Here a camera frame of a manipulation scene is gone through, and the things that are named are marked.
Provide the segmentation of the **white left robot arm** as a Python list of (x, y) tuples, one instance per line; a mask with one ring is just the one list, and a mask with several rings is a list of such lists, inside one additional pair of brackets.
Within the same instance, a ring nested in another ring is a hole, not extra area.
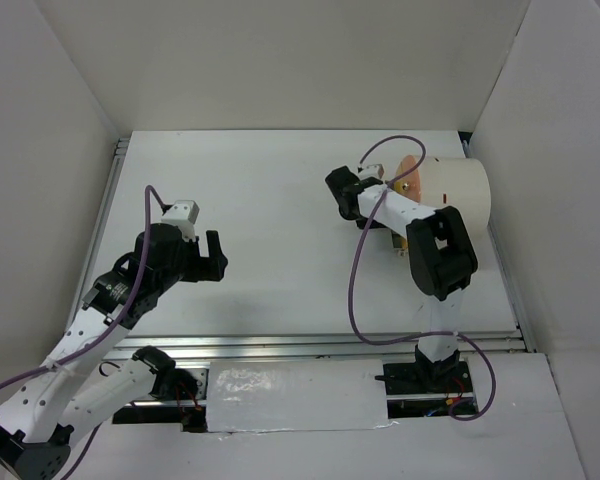
[(197, 379), (154, 346), (144, 346), (100, 383), (87, 378), (141, 317), (178, 282), (218, 282), (228, 260), (219, 235), (206, 233), (209, 254), (172, 225), (141, 233), (133, 251), (100, 275), (71, 327), (43, 362), (43, 373), (0, 405), (0, 464), (18, 479), (52, 479), (71, 450), (125, 404), (144, 397), (191, 399)]

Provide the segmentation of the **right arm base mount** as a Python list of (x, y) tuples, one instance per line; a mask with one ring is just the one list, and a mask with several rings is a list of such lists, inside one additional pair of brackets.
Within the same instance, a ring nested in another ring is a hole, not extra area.
[(390, 419), (446, 417), (478, 413), (468, 364), (461, 361), (449, 374), (429, 381), (416, 362), (385, 363), (375, 380), (382, 383)]

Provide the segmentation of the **orange drawer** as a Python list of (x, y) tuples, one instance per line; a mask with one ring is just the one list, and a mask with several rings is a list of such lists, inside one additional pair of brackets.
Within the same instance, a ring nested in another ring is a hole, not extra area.
[(418, 159), (413, 155), (408, 155), (398, 165), (395, 177), (400, 176), (394, 185), (393, 190), (400, 195), (414, 201), (421, 201), (421, 179), (418, 170), (411, 171), (416, 166)]

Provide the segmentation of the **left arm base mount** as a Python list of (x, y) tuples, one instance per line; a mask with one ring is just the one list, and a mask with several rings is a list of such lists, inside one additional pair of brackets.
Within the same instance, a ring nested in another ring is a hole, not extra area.
[(173, 425), (182, 432), (206, 433), (207, 368), (176, 368), (157, 396), (147, 394), (112, 417), (114, 425)]

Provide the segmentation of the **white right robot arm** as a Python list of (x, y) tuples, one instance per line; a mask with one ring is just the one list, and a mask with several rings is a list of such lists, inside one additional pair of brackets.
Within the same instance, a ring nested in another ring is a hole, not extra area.
[[(415, 379), (426, 391), (446, 384), (459, 363), (457, 322), (464, 290), (477, 271), (478, 260), (460, 212), (417, 203), (376, 177), (361, 179), (348, 167), (325, 179), (341, 217), (363, 225), (351, 267), (347, 313), (354, 334), (373, 346), (415, 340)], [(373, 340), (359, 329), (354, 313), (354, 287), (362, 248), (372, 224), (401, 236), (407, 243), (411, 278), (430, 301), (427, 332), (392, 340)]]

